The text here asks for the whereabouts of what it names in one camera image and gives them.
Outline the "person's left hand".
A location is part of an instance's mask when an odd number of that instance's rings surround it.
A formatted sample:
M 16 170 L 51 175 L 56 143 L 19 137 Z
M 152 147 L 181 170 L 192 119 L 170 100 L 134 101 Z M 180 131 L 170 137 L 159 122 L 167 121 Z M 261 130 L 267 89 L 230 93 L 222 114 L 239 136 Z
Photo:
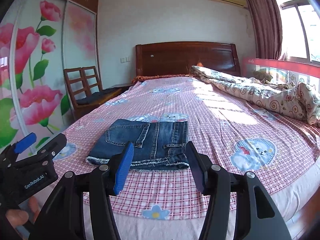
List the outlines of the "person's left hand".
M 31 221 L 35 222 L 39 213 L 40 206 L 36 197 L 31 196 L 27 201 L 28 211 L 21 209 L 10 209 L 5 213 L 6 221 L 3 226 L 4 229 L 14 229 L 14 231 L 21 236 L 21 233 L 16 229 L 19 226 L 23 226 L 28 220 L 29 215 L 31 214 Z

